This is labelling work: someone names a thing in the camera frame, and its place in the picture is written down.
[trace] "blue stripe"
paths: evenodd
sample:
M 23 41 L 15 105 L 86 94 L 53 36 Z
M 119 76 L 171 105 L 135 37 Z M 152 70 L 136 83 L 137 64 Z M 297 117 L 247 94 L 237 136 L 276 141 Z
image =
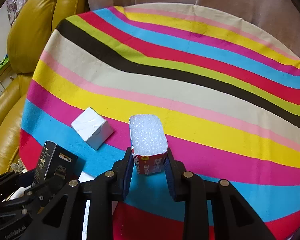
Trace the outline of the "blue stripe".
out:
M 284 86 L 300 89 L 300 76 L 293 76 L 281 72 L 268 65 L 225 49 L 219 49 L 194 41 L 135 27 L 119 19 L 109 9 L 96 10 L 94 13 L 117 29 L 143 41 L 222 61 L 268 78 Z
M 124 151 L 103 144 L 97 151 L 90 148 L 69 126 L 57 121 L 26 100 L 21 127 L 41 145 L 54 141 L 86 161 L 84 171 L 93 176 L 112 168 Z M 203 179 L 218 181 L 205 177 Z M 271 186 L 232 182 L 264 222 L 279 219 L 300 210 L 300 186 Z M 183 221 L 184 203 L 172 201 L 164 173 L 137 175 L 134 169 L 127 204 L 170 219 Z

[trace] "white wall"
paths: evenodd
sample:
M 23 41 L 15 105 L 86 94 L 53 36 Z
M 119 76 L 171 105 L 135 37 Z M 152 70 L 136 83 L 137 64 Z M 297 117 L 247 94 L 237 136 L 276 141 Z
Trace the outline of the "white wall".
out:
M 10 29 L 7 5 L 4 3 L 0 8 L 0 60 L 7 54 L 7 37 Z

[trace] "black stripe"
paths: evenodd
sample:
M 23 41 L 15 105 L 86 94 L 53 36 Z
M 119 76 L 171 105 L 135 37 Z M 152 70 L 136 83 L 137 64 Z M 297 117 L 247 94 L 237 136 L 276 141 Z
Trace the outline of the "black stripe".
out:
M 124 57 L 120 56 L 113 49 L 103 44 L 101 41 L 90 36 L 88 33 L 73 25 L 67 20 L 63 20 L 57 27 L 57 30 L 62 36 L 78 45 L 88 53 L 92 54 L 101 61 L 108 65 L 128 73 L 136 73 L 142 75 L 150 75 L 162 78 L 168 78 L 173 80 L 179 80 L 207 88 L 211 88 L 237 98 L 243 99 L 256 106 L 259 106 L 271 113 L 283 118 L 284 120 L 292 123 L 300 128 L 300 116 L 292 114 L 281 107 L 267 101 L 266 99 L 259 97 L 253 93 L 250 93 L 244 89 L 238 88 L 234 85 L 224 83 L 219 80 L 215 80 L 209 77 L 164 67 L 156 67 L 149 65 L 137 64 L 131 62 Z

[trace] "yellow stripe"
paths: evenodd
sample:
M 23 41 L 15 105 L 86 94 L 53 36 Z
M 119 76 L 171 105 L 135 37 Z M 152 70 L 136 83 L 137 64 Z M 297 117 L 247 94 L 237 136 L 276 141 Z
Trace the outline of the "yellow stripe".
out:
M 129 122 L 131 115 L 155 114 L 162 121 L 164 132 L 168 135 L 240 155 L 300 168 L 300 152 L 270 139 L 177 111 L 88 92 L 55 73 L 41 60 L 33 79 L 48 92 L 71 106 L 80 109 L 91 106 L 99 114 L 125 123 Z
M 226 30 L 220 27 L 216 27 L 213 25 L 208 25 L 206 23 L 191 21 L 191 20 L 183 20 L 174 17 L 162 16 L 162 15 L 154 15 L 154 14 L 146 14 L 146 13 L 131 13 L 126 12 L 123 7 L 115 6 L 115 8 L 123 13 L 128 19 L 143 23 L 152 23 L 163 26 L 168 26 L 184 31 L 190 31 L 194 33 L 204 34 L 206 36 L 218 38 L 221 40 L 229 41 L 231 43 L 241 45 L 245 48 L 251 49 L 259 54 L 262 54 L 266 57 L 274 59 L 285 65 L 292 65 L 296 68 L 300 68 L 300 60 L 290 59 L 268 47 L 265 45 L 253 41 L 249 38 L 241 36 L 235 32 L 230 30 Z
M 84 30 L 86 33 L 88 33 L 95 39 L 106 44 L 107 46 L 109 46 L 111 49 L 116 51 L 118 54 L 120 54 L 122 57 L 124 57 L 127 60 L 130 60 L 130 61 L 138 63 L 138 64 L 151 65 L 151 66 L 157 66 L 157 67 L 165 67 L 165 68 L 170 68 L 170 69 L 178 69 L 178 70 L 182 70 L 182 71 L 195 73 L 195 74 L 198 74 L 201 76 L 213 78 L 215 80 L 220 80 L 224 83 L 232 84 L 236 87 L 239 87 L 241 89 L 249 91 L 250 93 L 256 94 L 256 95 L 274 103 L 275 105 L 287 110 L 288 112 L 300 116 L 300 105 L 296 105 L 294 103 L 291 103 L 284 99 L 281 99 L 277 96 L 274 96 L 273 94 L 268 93 L 256 86 L 246 83 L 240 79 L 228 76 L 228 75 L 220 73 L 218 71 L 206 69 L 203 67 L 198 67 L 198 66 L 183 63 L 183 62 L 147 57 L 147 56 L 143 55 L 141 52 L 139 52 L 125 44 L 120 43 L 119 41 L 117 41 L 113 37 L 109 36 L 108 34 L 103 33 L 102 31 L 93 27 L 92 25 L 90 25 L 89 23 L 84 21 L 79 16 L 73 16 L 73 17 L 67 18 L 67 20 L 69 22 L 73 23 L 74 25 L 78 26 L 80 29 Z

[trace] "black box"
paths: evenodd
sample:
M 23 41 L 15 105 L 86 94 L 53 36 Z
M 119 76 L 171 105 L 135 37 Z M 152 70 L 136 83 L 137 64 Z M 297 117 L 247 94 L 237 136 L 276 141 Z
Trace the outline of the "black box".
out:
M 42 148 L 34 173 L 33 185 L 58 175 L 68 182 L 74 174 L 78 157 L 51 141 L 46 141 Z

